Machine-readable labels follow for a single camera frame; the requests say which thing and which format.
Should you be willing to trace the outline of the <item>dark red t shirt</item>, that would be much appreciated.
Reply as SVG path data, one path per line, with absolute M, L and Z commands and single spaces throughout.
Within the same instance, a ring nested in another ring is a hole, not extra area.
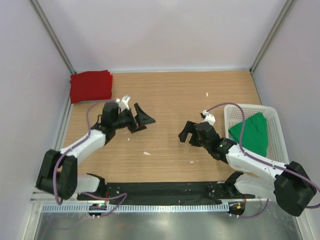
M 72 74 L 69 82 L 71 104 L 112 98 L 113 76 L 108 70 Z

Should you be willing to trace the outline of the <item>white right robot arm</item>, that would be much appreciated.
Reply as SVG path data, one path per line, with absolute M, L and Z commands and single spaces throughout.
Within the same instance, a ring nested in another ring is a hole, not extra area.
M 319 191 L 299 163 L 259 158 L 239 143 L 220 137 L 206 121 L 187 121 L 178 134 L 179 140 L 184 143 L 188 134 L 192 146 L 203 147 L 213 159 L 236 170 L 234 187 L 241 194 L 275 201 L 286 213 L 299 217 Z

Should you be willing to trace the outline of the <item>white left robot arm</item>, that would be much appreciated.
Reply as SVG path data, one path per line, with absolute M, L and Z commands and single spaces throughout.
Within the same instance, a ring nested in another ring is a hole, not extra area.
M 124 100 L 106 102 L 96 123 L 88 126 L 86 135 L 65 148 L 50 149 L 44 154 L 36 188 L 54 195 L 58 205 L 74 194 L 92 197 L 100 193 L 104 189 L 104 178 L 92 173 L 79 176 L 78 165 L 108 144 L 118 129 L 127 128 L 135 133 L 156 122 L 137 103 L 134 108 L 136 115 Z

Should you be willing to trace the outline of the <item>green t shirt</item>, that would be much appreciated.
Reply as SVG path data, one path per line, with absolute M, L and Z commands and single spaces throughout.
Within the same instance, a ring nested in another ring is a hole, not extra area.
M 267 119 L 258 112 L 245 120 L 242 147 L 266 157 L 269 145 Z

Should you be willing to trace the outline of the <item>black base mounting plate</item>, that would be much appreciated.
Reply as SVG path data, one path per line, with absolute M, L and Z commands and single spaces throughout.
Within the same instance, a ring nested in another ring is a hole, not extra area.
M 241 194 L 231 184 L 218 181 L 200 182 L 111 182 L 93 195 L 111 198 L 127 194 L 124 205 L 199 206 L 219 205 L 221 200 L 254 199 Z

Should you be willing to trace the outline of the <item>white plastic basket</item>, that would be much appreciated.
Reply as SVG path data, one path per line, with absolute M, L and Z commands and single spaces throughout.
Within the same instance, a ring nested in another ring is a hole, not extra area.
M 267 121 L 268 147 L 266 158 L 280 163 L 290 162 L 277 111 L 270 106 L 256 104 L 240 104 L 244 117 L 247 119 L 256 113 L 262 113 Z M 224 107 L 225 137 L 235 140 L 229 129 L 243 121 L 238 107 L 228 104 Z

